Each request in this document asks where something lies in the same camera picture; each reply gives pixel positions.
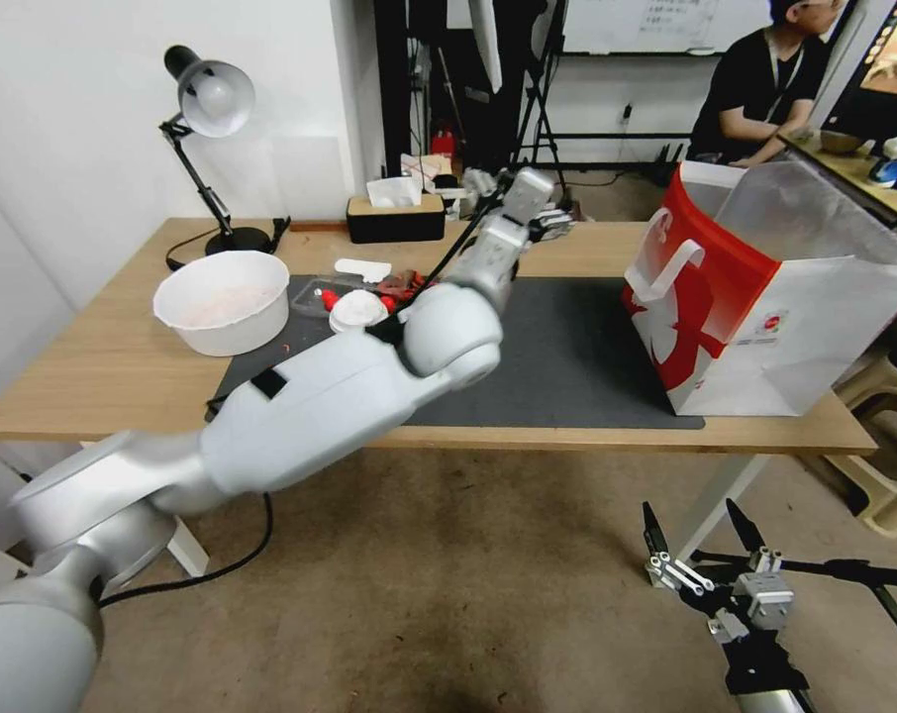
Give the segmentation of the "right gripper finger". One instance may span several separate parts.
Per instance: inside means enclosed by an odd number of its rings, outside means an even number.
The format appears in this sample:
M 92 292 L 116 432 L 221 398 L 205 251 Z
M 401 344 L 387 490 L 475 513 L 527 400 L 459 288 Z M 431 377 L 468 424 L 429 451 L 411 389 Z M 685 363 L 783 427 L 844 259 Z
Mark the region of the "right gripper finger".
M 765 543 L 757 525 L 732 498 L 726 499 L 726 509 L 741 544 L 747 550 L 744 558 L 740 557 L 737 563 L 731 564 L 733 573 L 739 575 L 780 572 L 783 564 L 782 553 Z
M 685 589 L 694 596 L 702 597 L 715 590 L 711 579 L 682 560 L 674 558 L 669 550 L 664 533 L 647 501 L 642 502 L 644 519 L 643 536 L 648 549 L 645 563 L 649 581 L 654 586 L 664 586 L 673 591 Z

